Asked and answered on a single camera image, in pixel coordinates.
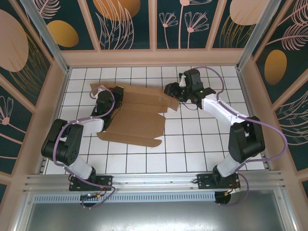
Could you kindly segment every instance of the white tile floor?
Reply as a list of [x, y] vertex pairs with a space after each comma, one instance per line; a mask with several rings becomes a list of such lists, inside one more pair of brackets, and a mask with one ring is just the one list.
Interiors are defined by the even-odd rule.
[[[89, 97], [90, 83], [110, 81], [145, 87], [162, 88], [177, 82], [179, 73], [190, 66], [76, 68], [72, 70], [60, 118], [74, 120], [87, 117], [95, 106]], [[223, 75], [226, 91], [221, 98], [236, 110], [248, 115], [241, 86], [233, 66], [214, 66]], [[204, 87], [221, 89], [212, 71], [200, 70]], [[165, 136], [155, 148], [100, 140], [96, 134], [83, 137], [80, 155], [98, 174], [162, 173], [211, 171], [228, 154], [229, 127], [211, 114], [194, 110], [193, 104], [180, 105], [178, 111], [168, 109]], [[252, 162], [242, 170], [264, 170], [262, 162]], [[64, 174], [63, 168], [47, 161], [45, 174]]]

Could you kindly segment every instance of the enclosure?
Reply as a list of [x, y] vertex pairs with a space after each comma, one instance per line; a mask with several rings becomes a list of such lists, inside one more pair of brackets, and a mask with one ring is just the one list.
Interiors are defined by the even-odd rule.
[[[1, 1], [0, 229], [307, 230], [307, 15], [307, 0]], [[157, 147], [82, 138], [81, 158], [116, 187], [84, 211], [84, 192], [70, 192], [69, 173], [41, 155], [53, 121], [88, 117], [92, 83], [164, 89], [198, 66], [222, 76], [229, 106], [282, 131], [286, 153], [246, 163], [247, 200], [218, 206], [215, 190], [192, 180], [228, 155], [230, 126], [180, 103], [161, 113]], [[199, 70], [204, 88], [222, 89]], [[252, 159], [283, 149], [262, 129], [266, 149]], [[231, 202], [245, 197], [240, 183]]]

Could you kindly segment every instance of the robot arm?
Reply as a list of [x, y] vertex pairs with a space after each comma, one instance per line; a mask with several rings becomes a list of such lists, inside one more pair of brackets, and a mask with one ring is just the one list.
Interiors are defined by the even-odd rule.
[[[115, 109], [121, 107], [124, 94], [123, 88], [120, 86], [110, 89], [110, 91], [115, 99], [115, 106], [111, 113], [101, 118], [92, 118], [92, 116], [99, 116], [108, 112], [114, 102], [110, 92], [98, 90], [98, 93], [95, 95], [97, 99], [96, 106], [93, 108], [91, 117], [68, 126], [62, 134], [56, 150], [57, 163], [65, 165], [74, 175], [91, 183], [97, 183], [96, 171], [79, 156], [81, 138], [92, 133], [105, 131], [110, 125], [113, 119], [112, 114]], [[41, 154], [44, 157], [53, 160], [56, 139], [67, 123], [68, 121], [62, 119], [56, 119], [53, 122], [41, 148]]]
[[262, 127], [257, 123], [240, 119], [238, 116], [247, 116], [240, 114], [221, 99], [217, 100], [216, 92], [211, 88], [204, 89], [198, 70], [188, 70], [180, 77], [180, 83], [166, 85], [165, 94], [180, 102], [191, 100], [200, 109], [209, 112], [220, 122], [230, 126], [228, 145], [230, 154], [213, 169], [213, 178], [219, 185], [220, 180], [232, 175], [241, 163], [265, 149]]

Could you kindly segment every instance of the cardboard flap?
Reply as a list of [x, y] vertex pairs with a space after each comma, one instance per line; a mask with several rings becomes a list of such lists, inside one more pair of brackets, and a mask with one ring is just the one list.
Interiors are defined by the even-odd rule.
[[98, 138], [104, 141], [112, 141], [118, 143], [128, 143], [139, 146], [147, 146], [147, 147], [157, 147], [162, 143], [161, 140], [145, 138], [145, 137], [133, 137], [133, 136], [125, 136], [119, 134], [113, 134], [109, 132], [100, 132], [97, 133]]
[[152, 112], [152, 113], [165, 113], [167, 112], [167, 109], [168, 109], [167, 106], [148, 105], [148, 104], [140, 104], [140, 103], [127, 103], [127, 102], [123, 102], [121, 108], [127, 109], [127, 110]]
[[161, 89], [145, 88], [108, 82], [92, 83], [91, 88], [103, 85], [106, 88], [121, 86], [124, 89], [122, 106], [116, 109], [112, 122], [105, 132], [97, 136], [106, 141], [157, 147], [164, 135], [166, 118], [158, 113], [167, 112], [168, 107], [177, 111], [179, 102], [167, 96]]
[[157, 113], [121, 108], [106, 133], [153, 139], [164, 134], [165, 120]]

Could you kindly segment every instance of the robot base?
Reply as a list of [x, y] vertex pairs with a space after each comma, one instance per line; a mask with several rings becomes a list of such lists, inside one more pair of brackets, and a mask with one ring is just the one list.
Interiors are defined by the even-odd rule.
[[[112, 186], [112, 176], [96, 176], [96, 184], [101, 184], [102, 186]], [[101, 191], [100, 187], [95, 187], [88, 185], [76, 177], [70, 178], [69, 191], [71, 192], [81, 192], [81, 191]]]

